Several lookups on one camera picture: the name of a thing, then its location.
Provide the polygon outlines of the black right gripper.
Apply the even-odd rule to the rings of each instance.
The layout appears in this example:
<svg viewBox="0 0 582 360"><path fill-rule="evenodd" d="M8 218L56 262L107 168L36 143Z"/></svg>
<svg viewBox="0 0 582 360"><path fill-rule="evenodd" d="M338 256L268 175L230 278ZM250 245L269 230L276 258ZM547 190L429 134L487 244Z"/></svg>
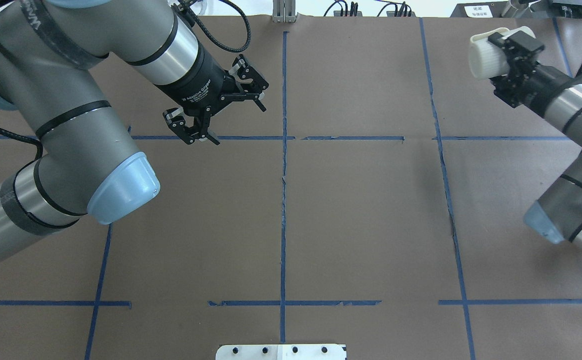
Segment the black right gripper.
<svg viewBox="0 0 582 360"><path fill-rule="evenodd" d="M489 77L494 95L513 109L524 105L544 118L549 105L574 78L553 66L538 64L545 44L523 30L508 36L495 32L489 35L489 43L504 55L508 66ZM582 98L582 64L575 80L575 93Z"/></svg>

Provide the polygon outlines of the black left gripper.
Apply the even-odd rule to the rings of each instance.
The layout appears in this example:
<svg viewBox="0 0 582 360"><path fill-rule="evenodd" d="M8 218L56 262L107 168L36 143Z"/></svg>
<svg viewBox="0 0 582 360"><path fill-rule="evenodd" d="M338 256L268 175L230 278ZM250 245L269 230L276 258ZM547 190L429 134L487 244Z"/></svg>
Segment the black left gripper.
<svg viewBox="0 0 582 360"><path fill-rule="evenodd" d="M243 101L253 101L265 112L262 100L270 84L244 55L238 55L226 71L200 45L197 60L186 75L156 87L179 105L163 112L166 124L179 139L187 145L211 141L219 146L218 136L209 130L211 117L229 104Z"/></svg>

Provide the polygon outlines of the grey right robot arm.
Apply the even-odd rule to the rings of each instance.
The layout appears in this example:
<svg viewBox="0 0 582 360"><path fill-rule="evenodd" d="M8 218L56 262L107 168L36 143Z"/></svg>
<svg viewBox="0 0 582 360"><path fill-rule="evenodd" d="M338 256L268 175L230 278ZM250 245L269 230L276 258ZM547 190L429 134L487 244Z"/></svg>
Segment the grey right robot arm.
<svg viewBox="0 0 582 360"><path fill-rule="evenodd" d="M508 70L491 78L494 94L510 107L525 105L580 146L574 161L524 215L524 223L553 244L582 251L582 64L574 77L537 60L544 44L516 30L493 33L488 43L505 57Z"/></svg>

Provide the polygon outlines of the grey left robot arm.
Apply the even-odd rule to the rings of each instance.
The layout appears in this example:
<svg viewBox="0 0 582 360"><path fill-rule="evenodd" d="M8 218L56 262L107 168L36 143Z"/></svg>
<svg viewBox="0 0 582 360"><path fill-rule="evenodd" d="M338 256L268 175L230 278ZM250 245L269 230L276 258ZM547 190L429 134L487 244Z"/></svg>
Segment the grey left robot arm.
<svg viewBox="0 0 582 360"><path fill-rule="evenodd" d="M211 141L211 117L233 102L261 100L269 84L242 52L224 69L192 30L216 42L192 2L15 0L0 12L0 110L19 111L35 159L0 184L0 262L90 215L111 224L160 192L143 153L90 69L114 54L177 107L163 116L186 144Z"/></svg>

